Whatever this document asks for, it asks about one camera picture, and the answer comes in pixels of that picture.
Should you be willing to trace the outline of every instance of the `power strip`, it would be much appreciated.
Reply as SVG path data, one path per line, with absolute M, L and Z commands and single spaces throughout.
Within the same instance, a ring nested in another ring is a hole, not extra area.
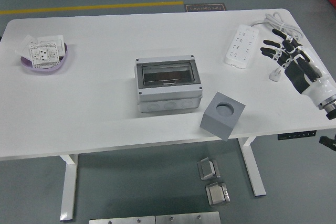
M 224 62 L 233 67 L 246 68 L 255 47 L 258 34 L 259 30 L 254 27 L 239 25 Z

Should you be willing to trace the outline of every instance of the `circular hole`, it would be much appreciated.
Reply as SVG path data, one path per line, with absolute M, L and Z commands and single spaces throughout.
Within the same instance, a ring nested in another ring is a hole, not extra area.
M 228 103 L 220 103 L 216 108 L 218 114 L 221 116 L 230 116 L 233 114 L 233 107 Z

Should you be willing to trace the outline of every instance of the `yellow floor line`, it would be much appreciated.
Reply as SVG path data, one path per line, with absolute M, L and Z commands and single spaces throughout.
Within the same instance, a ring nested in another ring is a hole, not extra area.
M 152 3 L 134 3 L 134 4 L 88 5 L 88 6 L 37 8 L 37 9 L 0 10 L 0 15 L 21 14 L 21 13 L 40 13 L 40 12 L 61 12 L 65 10 L 92 10 L 92 9 L 148 7 L 148 6 L 183 5 L 183 4 L 184 4 L 183 1 L 173 1 L 173 2 L 152 2 Z

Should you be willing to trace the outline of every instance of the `white table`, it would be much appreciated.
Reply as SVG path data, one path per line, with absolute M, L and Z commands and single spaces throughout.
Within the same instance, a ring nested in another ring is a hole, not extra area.
M 285 76 L 268 79 L 277 64 L 259 48 L 277 37 L 264 25 L 246 69 L 224 63 L 238 25 L 274 11 L 297 25 L 284 9 L 12 20 L 0 43 L 0 160 L 60 155 L 61 220 L 72 219 L 77 154 L 217 140 L 199 126 L 219 91 L 246 105 L 230 138 L 239 139 L 255 195 L 266 194 L 250 148 L 256 136 L 336 128 Z M 28 34 L 64 35 L 68 58 L 58 71 L 21 65 L 14 50 Z M 140 113 L 135 59 L 190 54 L 203 84 L 199 108 Z

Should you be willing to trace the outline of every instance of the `power cord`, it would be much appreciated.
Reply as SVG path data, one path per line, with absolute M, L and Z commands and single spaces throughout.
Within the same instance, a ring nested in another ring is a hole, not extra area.
M 275 12 L 273 15 L 266 14 L 266 18 L 264 20 L 255 21 L 250 26 L 260 25 L 260 24 L 266 24 L 271 26 L 272 28 L 275 28 L 291 37 L 293 37 L 297 42 L 299 42 L 303 37 L 303 33 L 300 31 L 300 29 L 296 26 L 291 26 L 282 20 L 282 17 L 280 13 Z

